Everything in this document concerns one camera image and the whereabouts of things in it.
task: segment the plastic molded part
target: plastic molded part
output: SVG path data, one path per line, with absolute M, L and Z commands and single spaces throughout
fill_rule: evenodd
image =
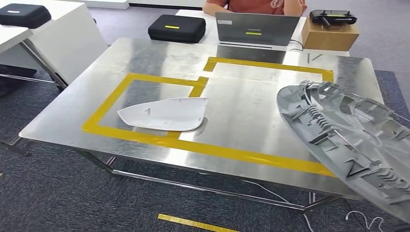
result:
M 128 125 L 164 131 L 190 131 L 204 120 L 208 98 L 169 98 L 118 110 Z
M 410 130 L 387 106 L 330 82 L 278 93 L 286 124 L 321 163 L 384 211 L 410 223 Z

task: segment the white cable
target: white cable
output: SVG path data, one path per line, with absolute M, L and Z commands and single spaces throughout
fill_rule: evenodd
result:
M 355 211 L 355 210 L 350 211 L 350 212 L 347 213 L 347 215 L 346 215 L 346 217 L 345 217 L 345 220 L 346 220 L 346 221 L 349 220 L 349 215 L 350 215 L 351 213 L 359 213 L 359 214 L 363 215 L 363 217 L 365 218 L 365 223 L 366 223 L 366 227 L 367 227 L 368 230 L 370 230 L 370 227 L 373 225 L 374 221 L 375 221 L 376 219 L 379 219 L 379 218 L 380 218 L 381 221 L 380 221 L 380 223 L 379 223 L 378 228 L 379 228 L 380 232 L 383 232 L 383 231 L 381 230 L 381 228 L 380 228 L 381 224 L 384 222 L 384 219 L 383 219 L 382 217 L 375 217 L 375 218 L 373 218 L 373 220 L 372 220 L 372 222 L 370 223 L 370 225 L 367 225 L 367 218 L 366 218 L 366 216 L 365 216 L 362 212 L 360 212 L 360 211 Z
M 247 181 L 247 180 L 242 180 L 242 181 L 243 181 L 243 182 L 250 183 L 250 184 L 257 185 L 257 186 L 259 186 L 260 188 L 262 188 L 263 190 L 265 190 L 265 191 L 267 191 L 267 192 L 269 192 L 269 193 L 272 193 L 273 195 L 275 195 L 275 196 L 281 198 L 284 202 L 290 203 L 290 202 L 289 202 L 288 200 L 286 200 L 285 198 L 281 197 L 281 196 L 278 195 L 277 193 L 274 193 L 274 192 L 270 191 L 269 189 L 263 187 L 263 186 L 260 185 L 260 184 L 257 184 L 257 183 L 251 182 L 251 181 Z M 312 229 L 312 227 L 310 226 L 310 222 L 309 222 L 308 217 L 307 217 L 305 214 L 303 214 L 303 216 L 304 216 L 305 219 L 306 219 L 306 223 L 307 223 L 307 226 L 309 227 L 310 232 L 314 232 L 313 229 Z

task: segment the black case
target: black case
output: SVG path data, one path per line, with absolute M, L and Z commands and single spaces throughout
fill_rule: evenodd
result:
M 39 5 L 12 3 L 0 9 L 0 24 L 38 28 L 51 19 L 47 8 Z
M 205 34 L 203 18 L 177 15 L 161 15 L 149 26 L 148 35 L 152 40 L 198 43 Z

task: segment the white plastic part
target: white plastic part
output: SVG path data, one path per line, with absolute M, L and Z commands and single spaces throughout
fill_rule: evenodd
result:
M 128 125 L 164 131 L 190 131 L 201 125 L 208 98 L 169 98 L 118 110 Z

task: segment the stainless steel tabletop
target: stainless steel tabletop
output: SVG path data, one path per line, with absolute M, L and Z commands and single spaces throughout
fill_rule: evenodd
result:
M 289 164 L 289 168 L 275 167 L 83 131 L 84 123 L 128 73 L 187 80 L 203 76 L 209 78 L 201 94 L 201 97 L 209 97 L 204 122 L 196 130 L 183 132 L 180 140 L 315 161 L 282 121 L 276 94 L 282 87 L 299 84 L 302 80 L 321 82 L 320 74 L 230 63 L 218 63 L 212 72 L 206 72 L 203 69 L 209 57 L 332 70 L 336 83 L 361 96 L 383 102 L 372 64 L 366 58 L 124 38 L 117 40 L 68 86 L 21 131 L 20 136 L 117 157 L 360 198 L 339 179 L 297 171 L 293 164 Z M 132 81 L 99 124 L 165 136 L 163 131 L 127 126 L 117 115 L 117 110 L 149 101 L 187 97 L 191 89 L 190 86 Z

